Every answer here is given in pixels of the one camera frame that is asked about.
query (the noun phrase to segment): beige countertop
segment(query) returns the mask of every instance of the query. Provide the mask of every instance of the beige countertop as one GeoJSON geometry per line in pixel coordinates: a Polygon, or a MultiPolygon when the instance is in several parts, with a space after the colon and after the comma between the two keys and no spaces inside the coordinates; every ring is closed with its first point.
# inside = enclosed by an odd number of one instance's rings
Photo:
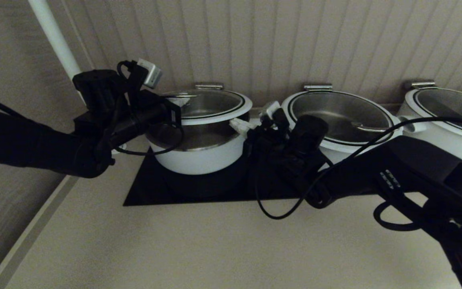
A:
{"type": "MultiPolygon", "coordinates": [[[[282,221],[264,216],[255,201],[123,207],[143,158],[116,159],[102,176],[72,182],[0,286],[460,288],[433,238],[376,223],[378,196],[341,199],[322,210],[303,203],[282,221]]],[[[293,203],[265,202],[273,213],[293,203]]],[[[398,212],[385,215],[405,221],[398,212]]]]}

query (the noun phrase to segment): black cooktop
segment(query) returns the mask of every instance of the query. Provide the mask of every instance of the black cooktop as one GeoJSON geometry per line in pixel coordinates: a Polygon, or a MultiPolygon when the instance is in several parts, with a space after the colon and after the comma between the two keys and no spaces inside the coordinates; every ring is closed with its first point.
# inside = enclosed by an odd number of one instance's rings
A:
{"type": "MultiPolygon", "coordinates": [[[[248,159],[241,157],[229,167],[206,175],[183,175],[167,170],[154,156],[145,157],[136,174],[125,206],[252,201],[255,191],[249,179],[248,159]]],[[[258,179],[260,199],[297,199],[284,183],[277,183],[267,169],[258,179]]]]}

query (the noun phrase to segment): white pole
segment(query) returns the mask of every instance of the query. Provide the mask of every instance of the white pole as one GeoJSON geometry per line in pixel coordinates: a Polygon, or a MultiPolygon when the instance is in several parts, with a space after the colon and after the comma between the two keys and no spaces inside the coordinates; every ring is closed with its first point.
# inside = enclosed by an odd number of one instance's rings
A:
{"type": "Polygon", "coordinates": [[[49,43],[62,63],[65,72],[69,75],[69,79],[72,80],[74,75],[81,73],[81,69],[79,69],[79,65],[77,64],[74,55],[72,55],[72,51],[70,50],[62,31],[60,31],[47,1],[28,0],[28,2],[31,5],[31,9],[33,9],[33,13],[35,13],[35,17],[37,17],[42,30],[46,33],[49,43]]]}

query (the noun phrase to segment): metal handle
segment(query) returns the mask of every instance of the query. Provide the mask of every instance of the metal handle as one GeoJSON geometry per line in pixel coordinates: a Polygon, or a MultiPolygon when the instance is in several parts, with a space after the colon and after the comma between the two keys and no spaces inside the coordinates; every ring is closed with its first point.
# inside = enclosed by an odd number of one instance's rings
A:
{"type": "Polygon", "coordinates": [[[195,87],[197,90],[223,90],[224,84],[220,82],[198,82],[195,87]]]}
{"type": "MultiPolygon", "coordinates": [[[[416,118],[414,116],[409,116],[409,115],[399,115],[397,117],[400,121],[406,121],[406,120],[416,118]]],[[[423,122],[410,123],[404,126],[404,131],[407,133],[419,133],[419,132],[423,132],[424,130],[427,130],[427,125],[423,122]]]]}
{"type": "Polygon", "coordinates": [[[403,83],[405,90],[422,90],[425,88],[438,88],[436,82],[432,79],[430,80],[409,80],[403,83]]]}
{"type": "Polygon", "coordinates": [[[161,97],[165,98],[190,98],[190,97],[198,97],[195,94],[177,94],[177,95],[161,95],[161,97]]]}
{"type": "Polygon", "coordinates": [[[321,83],[321,84],[306,84],[303,86],[307,92],[331,92],[332,84],[321,83]]]}
{"type": "Polygon", "coordinates": [[[382,133],[384,132],[385,130],[389,129],[389,128],[371,128],[369,126],[364,126],[361,122],[351,122],[352,126],[354,128],[357,128],[358,130],[363,130],[365,132],[371,132],[371,133],[382,133]]]}

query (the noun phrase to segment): ribbed wall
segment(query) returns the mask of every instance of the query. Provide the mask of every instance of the ribbed wall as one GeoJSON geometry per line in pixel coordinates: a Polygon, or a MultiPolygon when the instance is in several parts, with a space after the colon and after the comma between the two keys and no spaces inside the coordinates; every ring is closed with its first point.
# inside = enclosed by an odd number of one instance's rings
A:
{"type": "Polygon", "coordinates": [[[416,77],[462,90],[462,0],[51,4],[85,69],[142,57],[165,72],[162,92],[220,81],[260,105],[315,82],[381,104],[416,77]]]}

